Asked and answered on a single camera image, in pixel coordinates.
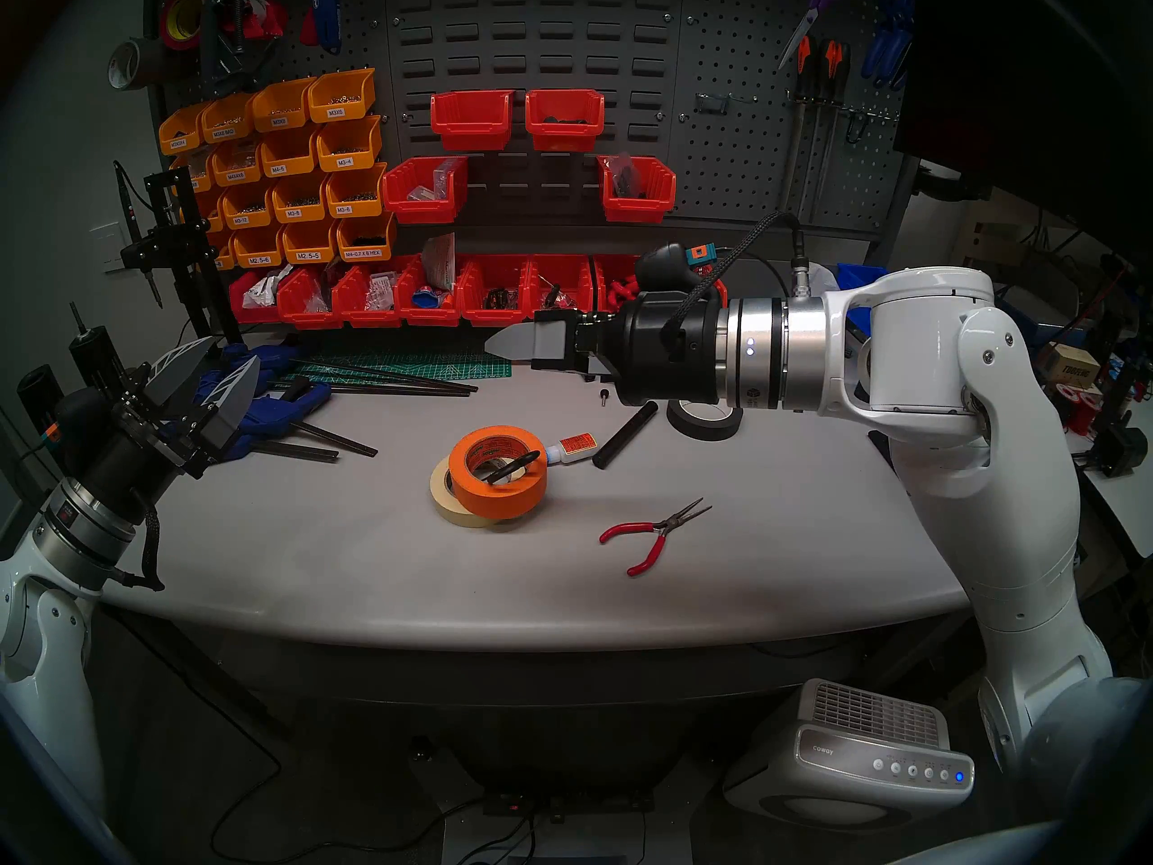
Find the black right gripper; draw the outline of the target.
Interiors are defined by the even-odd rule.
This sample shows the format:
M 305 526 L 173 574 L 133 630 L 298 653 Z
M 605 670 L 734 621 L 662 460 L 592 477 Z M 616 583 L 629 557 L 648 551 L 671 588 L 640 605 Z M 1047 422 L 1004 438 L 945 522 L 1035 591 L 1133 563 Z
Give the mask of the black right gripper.
M 698 299 L 683 319 L 672 349 L 661 337 L 687 296 L 684 292 L 642 292 L 617 313 L 535 311 L 528 321 L 502 328 L 487 339 L 487 353 L 534 370 L 589 373 L 589 358 L 609 370 L 620 401 L 717 404 L 717 292 Z M 581 352 L 576 348 L 581 324 Z

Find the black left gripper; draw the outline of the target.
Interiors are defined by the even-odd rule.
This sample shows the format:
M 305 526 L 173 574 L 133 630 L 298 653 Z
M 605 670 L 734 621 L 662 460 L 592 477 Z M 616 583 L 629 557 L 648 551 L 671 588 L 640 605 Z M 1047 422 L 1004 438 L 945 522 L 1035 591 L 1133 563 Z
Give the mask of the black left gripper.
M 125 377 L 121 401 L 68 404 L 68 476 L 130 524 L 144 521 L 173 480 L 196 464 L 220 464 L 240 434 L 262 370 L 251 356 L 223 373 L 176 424 L 169 401 L 199 376 L 214 336 L 182 344 Z

